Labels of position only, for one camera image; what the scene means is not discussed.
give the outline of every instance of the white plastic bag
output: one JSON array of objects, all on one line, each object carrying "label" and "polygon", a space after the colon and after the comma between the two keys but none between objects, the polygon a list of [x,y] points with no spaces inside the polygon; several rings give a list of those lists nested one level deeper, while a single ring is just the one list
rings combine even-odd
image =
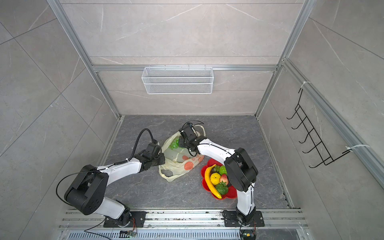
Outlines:
[{"label": "white plastic bag", "polygon": [[[201,134],[205,136],[205,130],[203,126],[195,125],[194,127],[200,127],[202,130],[202,133],[200,133],[200,129],[197,128],[197,136],[200,136]],[[178,147],[176,149],[171,149],[169,146],[172,144],[172,141],[176,138],[179,138],[180,136],[181,135],[179,132],[173,134],[164,142],[164,145],[161,147],[161,151],[164,153],[166,161],[165,164],[159,165],[159,174],[168,182],[171,182],[191,171],[191,169],[193,169],[204,159],[204,155],[198,154],[195,157],[191,156],[186,148]]]}]

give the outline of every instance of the yellow banana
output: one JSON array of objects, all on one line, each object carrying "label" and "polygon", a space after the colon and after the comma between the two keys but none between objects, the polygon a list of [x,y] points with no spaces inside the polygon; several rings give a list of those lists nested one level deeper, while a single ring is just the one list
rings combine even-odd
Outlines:
[{"label": "yellow banana", "polygon": [[206,170],[205,170],[205,174],[204,174],[204,179],[205,179],[205,182],[207,183],[208,185],[208,188],[209,190],[211,190],[211,192],[218,198],[218,199],[221,199],[221,194],[216,190],[216,188],[213,186],[213,184],[211,183],[211,179],[210,179],[210,176],[209,174],[211,173],[211,169],[213,167],[215,167],[215,165],[211,166],[211,167],[208,167]]}]

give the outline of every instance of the white zip tie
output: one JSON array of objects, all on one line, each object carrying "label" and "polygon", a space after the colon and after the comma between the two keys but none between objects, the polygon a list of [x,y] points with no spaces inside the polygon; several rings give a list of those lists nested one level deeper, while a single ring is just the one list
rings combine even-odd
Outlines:
[{"label": "white zip tie", "polygon": [[370,146],[366,145],[366,144],[358,144],[358,145],[355,145],[353,147],[347,147],[347,146],[345,146],[345,147],[347,148],[347,150],[351,150],[352,148],[355,148],[355,147],[370,147]]},{"label": "white zip tie", "polygon": [[310,82],[305,82],[304,81],[300,88],[303,88],[304,84],[306,84],[306,83],[310,83]]}]

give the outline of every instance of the black wire rack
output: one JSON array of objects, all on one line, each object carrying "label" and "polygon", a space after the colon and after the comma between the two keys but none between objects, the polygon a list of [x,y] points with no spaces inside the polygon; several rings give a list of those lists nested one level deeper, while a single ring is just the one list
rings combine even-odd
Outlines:
[{"label": "black wire rack", "polygon": [[[348,154],[349,152],[351,152],[352,150],[348,149],[348,150],[342,152],[342,153],[341,153],[341,156],[339,156],[339,157],[337,157],[337,158],[333,158],[333,157],[332,157],[332,155],[329,153],[327,147],[325,146],[323,140],[321,139],[320,135],[317,133],[315,127],[313,126],[311,120],[308,118],[308,116],[307,116],[307,114],[305,113],[304,109],[303,109],[303,108],[301,107],[301,105],[300,105],[300,99],[301,99],[301,95],[303,94],[303,89],[300,88],[300,90],[299,90],[298,93],[300,94],[300,97],[299,97],[299,101],[297,102],[297,105],[296,105],[296,107],[295,107],[295,113],[293,114],[292,117],[287,118],[287,119],[292,119],[295,115],[297,115],[297,116],[300,118],[300,120],[301,120],[300,124],[299,124],[297,127],[295,127],[295,128],[292,127],[292,129],[298,129],[301,125],[303,125],[304,128],[305,128],[305,130],[307,131],[307,135],[306,135],[304,141],[303,141],[303,142],[300,142],[300,141],[299,141],[299,143],[301,143],[301,144],[305,143],[305,142],[307,141],[308,136],[309,136],[309,138],[311,139],[311,141],[312,141],[312,143],[313,143],[313,145],[314,145],[314,147],[313,147],[311,150],[309,150],[308,152],[304,152],[304,151],[303,151],[303,153],[310,153],[312,150],[316,149],[317,152],[318,152],[318,154],[319,154],[319,156],[320,156],[320,158],[321,158],[321,162],[320,162],[319,164],[317,164],[317,165],[314,166],[314,167],[312,167],[312,166],[309,166],[309,167],[310,167],[310,168],[315,168],[315,167],[320,166],[322,163],[324,163],[324,165],[328,165],[328,164],[330,164],[330,163],[332,163],[332,162],[338,160],[338,159],[341,158],[342,156]],[[301,111],[304,113],[304,116],[305,116],[304,118],[302,118],[302,117],[299,115],[299,113],[297,112],[299,109],[301,109]],[[310,123],[310,127],[305,126],[305,124],[304,124],[304,120],[305,120],[305,119],[307,119],[308,122]],[[311,132],[312,132],[312,131],[314,131],[314,132],[316,133],[317,137],[320,139],[320,141],[319,141],[318,143],[315,143],[315,142],[314,142],[313,137],[311,136]],[[320,151],[319,151],[319,149],[318,149],[319,146],[323,146],[323,147],[325,148],[325,150],[327,151],[329,157],[327,157],[326,159],[324,159],[324,158],[322,157],[322,155],[321,155],[321,153],[320,153]]]}]

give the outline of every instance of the red fruit bowl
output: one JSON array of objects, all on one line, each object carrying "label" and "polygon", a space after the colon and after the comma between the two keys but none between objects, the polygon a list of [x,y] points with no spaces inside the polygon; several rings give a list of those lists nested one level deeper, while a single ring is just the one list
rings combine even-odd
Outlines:
[{"label": "red fruit bowl", "polygon": [[221,199],[219,199],[218,197],[216,197],[210,190],[209,190],[209,187],[207,185],[207,182],[205,181],[204,179],[204,175],[205,175],[205,170],[208,168],[208,167],[211,167],[213,165],[218,165],[218,166],[222,166],[221,163],[219,163],[218,161],[216,161],[215,159],[211,158],[208,160],[208,163],[201,169],[201,176],[203,177],[203,180],[201,181],[201,184],[203,185],[203,188],[205,190],[207,190],[208,192],[210,192],[212,194],[212,196],[218,200],[223,200],[225,198],[229,198],[229,199],[235,199],[237,198],[237,191],[236,191],[236,188],[234,186],[229,186],[228,187],[228,193],[227,194],[224,194],[222,195]]}]

